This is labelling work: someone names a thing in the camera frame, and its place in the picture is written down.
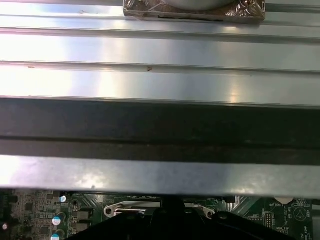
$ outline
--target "motherboard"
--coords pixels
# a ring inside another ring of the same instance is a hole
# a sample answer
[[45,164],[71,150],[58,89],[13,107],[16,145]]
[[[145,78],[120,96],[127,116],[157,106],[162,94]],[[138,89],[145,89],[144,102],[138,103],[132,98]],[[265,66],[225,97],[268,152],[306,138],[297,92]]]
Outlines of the motherboard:
[[[312,202],[261,197],[185,198],[207,214],[227,211],[297,240],[313,239]],[[1,190],[0,222],[10,223],[1,240],[63,240],[101,223],[125,203],[160,204],[159,197],[49,190]]]

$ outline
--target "silver metal surface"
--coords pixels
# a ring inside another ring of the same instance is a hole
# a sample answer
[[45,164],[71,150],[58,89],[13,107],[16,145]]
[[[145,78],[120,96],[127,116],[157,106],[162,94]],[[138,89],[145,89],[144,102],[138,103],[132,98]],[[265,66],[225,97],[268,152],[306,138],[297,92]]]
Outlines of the silver metal surface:
[[[320,105],[318,0],[269,0],[260,26],[125,19],[121,0],[19,2],[0,2],[2,97]],[[0,161],[0,188],[320,198],[319,166]]]
[[320,198],[320,166],[0,156],[0,188]]
[[120,0],[30,2],[0,2],[0,96],[320,104],[313,0],[271,0],[260,26],[126,19]]
[[234,2],[234,0],[162,0],[163,2],[184,10],[209,10]]

